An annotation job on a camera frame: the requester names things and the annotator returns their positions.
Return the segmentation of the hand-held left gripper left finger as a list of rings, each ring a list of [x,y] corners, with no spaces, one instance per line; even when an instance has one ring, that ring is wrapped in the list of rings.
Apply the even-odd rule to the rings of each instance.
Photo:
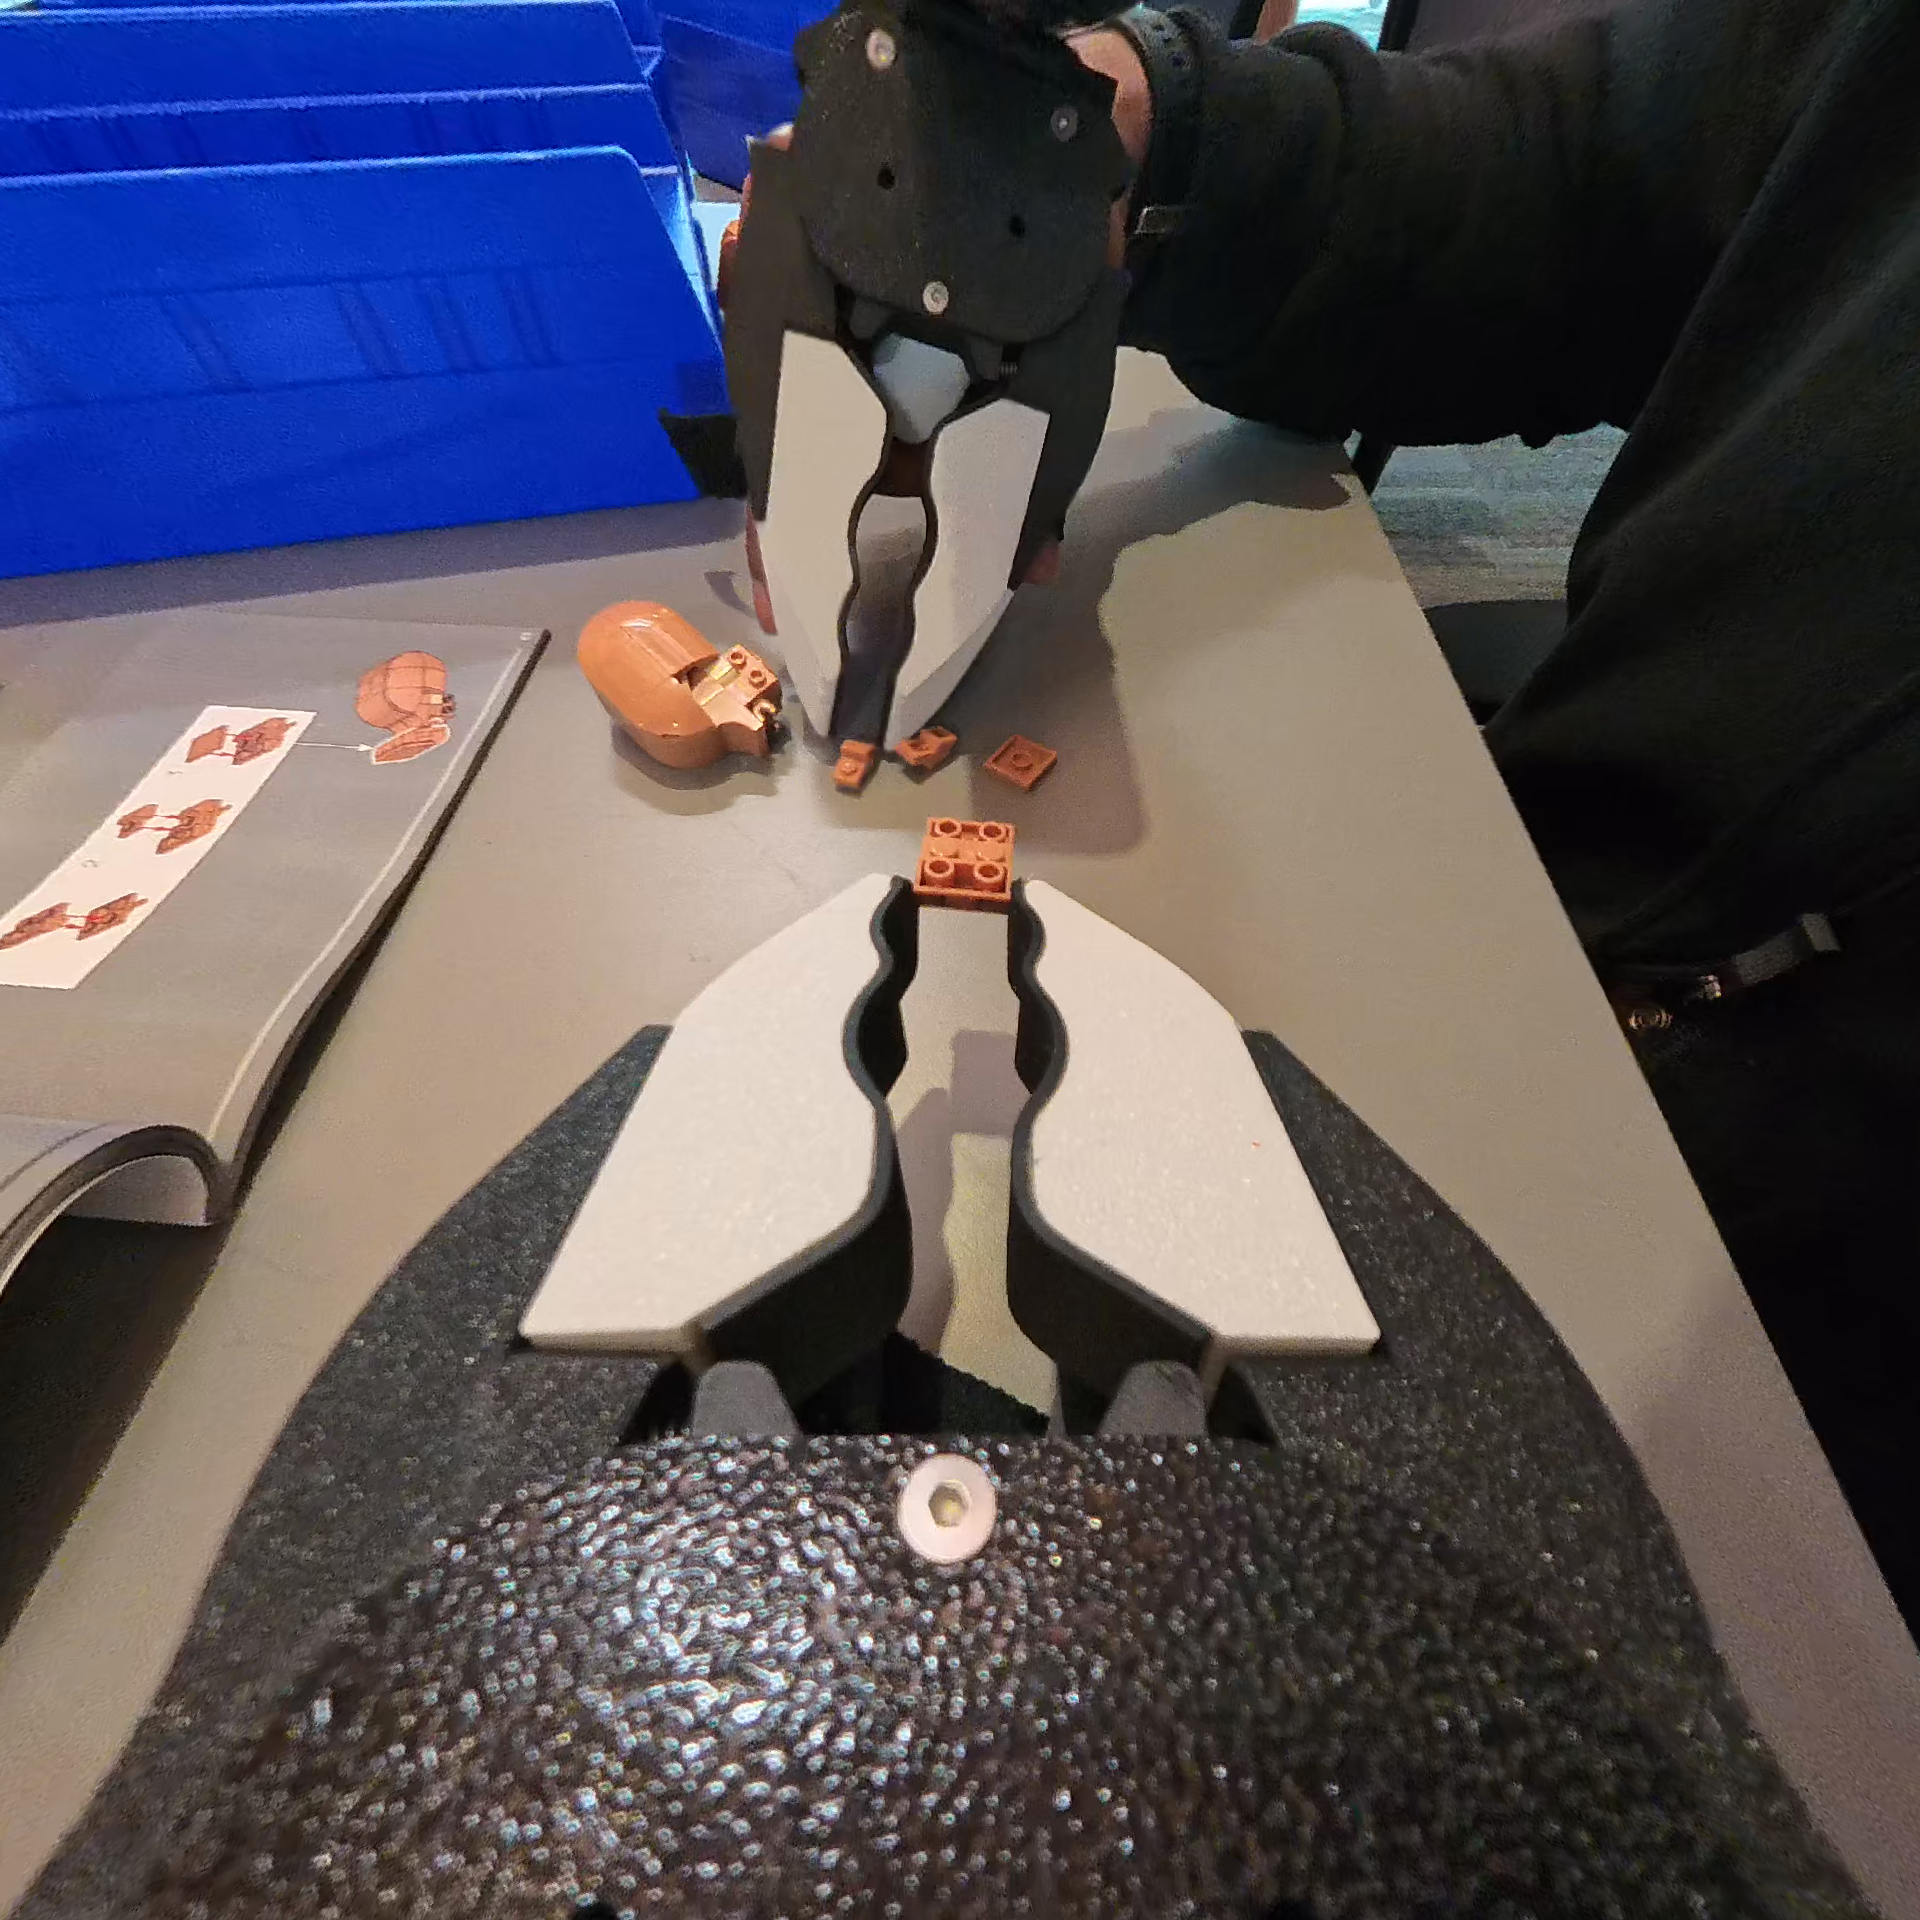
[[[886,1094],[906,879],[854,879],[672,1023],[526,1306],[552,1354],[859,1357],[909,1292]]]

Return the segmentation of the grey desk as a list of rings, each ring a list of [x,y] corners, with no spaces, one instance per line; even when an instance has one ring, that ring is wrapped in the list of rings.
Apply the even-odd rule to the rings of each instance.
[[[3,674],[59,688],[161,610],[550,631],[415,890],[314,1032],[222,1238],[75,1222],[6,1296],[3,1908],[151,1704],[251,1478],[379,1282],[641,1023],[967,799],[649,772],[570,662],[659,597],[750,629],[695,503],[3,586]],[[1062,766],[1022,872],[1285,1047],[1552,1318],[1634,1450],[1765,1738],[1887,1915],[1915,1915],[1915,1652],[1598,997],[1367,501],[1152,358],[1067,571],[954,722]]]

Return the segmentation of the person's right forearm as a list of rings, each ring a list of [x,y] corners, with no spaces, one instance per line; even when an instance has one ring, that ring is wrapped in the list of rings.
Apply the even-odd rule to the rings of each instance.
[[[1658,22],[1571,12],[1381,54],[1158,16],[1119,341],[1201,402],[1318,442],[1627,424],[1685,304],[1641,227],[1637,58]]]

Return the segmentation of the round brown brick assembly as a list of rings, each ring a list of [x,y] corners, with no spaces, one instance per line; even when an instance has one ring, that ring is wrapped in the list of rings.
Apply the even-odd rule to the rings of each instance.
[[[581,629],[575,660],[615,751],[670,775],[770,762],[785,741],[778,674],[746,644],[712,644],[666,606],[600,607]]]

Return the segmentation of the row of blue plastic bins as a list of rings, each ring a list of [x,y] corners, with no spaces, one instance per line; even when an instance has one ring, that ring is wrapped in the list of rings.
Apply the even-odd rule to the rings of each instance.
[[[824,4],[3,4],[3,575],[696,496]]]

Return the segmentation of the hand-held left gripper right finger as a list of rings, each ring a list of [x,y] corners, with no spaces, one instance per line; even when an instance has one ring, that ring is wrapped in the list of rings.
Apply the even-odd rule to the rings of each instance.
[[[1254,1053],[1185,972],[1014,886],[1006,1292],[1058,1366],[1363,1356],[1381,1336]]]

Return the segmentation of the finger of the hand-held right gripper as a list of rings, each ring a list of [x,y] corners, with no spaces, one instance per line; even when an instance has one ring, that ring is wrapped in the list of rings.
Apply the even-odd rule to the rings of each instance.
[[[771,612],[784,671],[817,733],[832,728],[856,586],[854,528],[886,421],[880,394],[841,343],[785,331],[771,448]]]
[[[926,470],[927,550],[911,589],[911,632],[901,659],[883,739],[929,725],[1014,598],[1025,503],[1048,421],[994,398],[945,421]]]

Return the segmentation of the brown two-stud brick plate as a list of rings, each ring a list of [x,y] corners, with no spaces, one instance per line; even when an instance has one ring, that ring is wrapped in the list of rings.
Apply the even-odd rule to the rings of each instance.
[[[929,906],[1006,912],[1014,886],[1016,828],[997,821],[926,821],[913,894]]]

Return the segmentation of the grey instruction booklet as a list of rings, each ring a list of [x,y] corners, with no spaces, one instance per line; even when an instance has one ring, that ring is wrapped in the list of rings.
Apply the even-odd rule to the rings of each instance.
[[[69,1214],[222,1221],[543,629],[171,610],[3,679],[1,1276]]]

